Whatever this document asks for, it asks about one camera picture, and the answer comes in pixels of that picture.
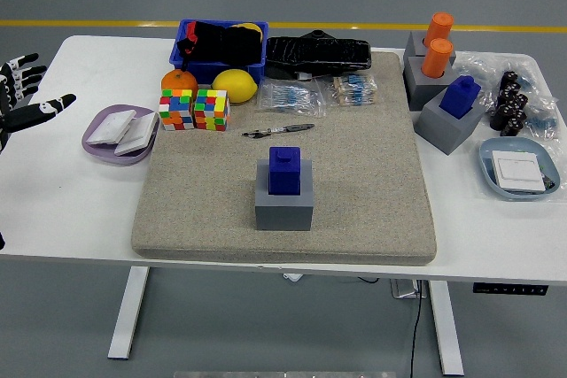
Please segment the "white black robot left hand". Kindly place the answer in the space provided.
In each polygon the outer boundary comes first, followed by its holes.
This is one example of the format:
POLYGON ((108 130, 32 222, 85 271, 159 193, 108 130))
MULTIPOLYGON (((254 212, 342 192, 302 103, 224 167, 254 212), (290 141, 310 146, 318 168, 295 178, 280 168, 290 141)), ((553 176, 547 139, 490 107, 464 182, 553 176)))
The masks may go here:
POLYGON ((31 53, 1 65, 1 150, 13 133, 54 119, 76 100, 75 94, 65 94, 41 103, 22 103, 38 91, 38 83, 47 71, 46 66, 27 67, 38 58, 37 53, 31 53))

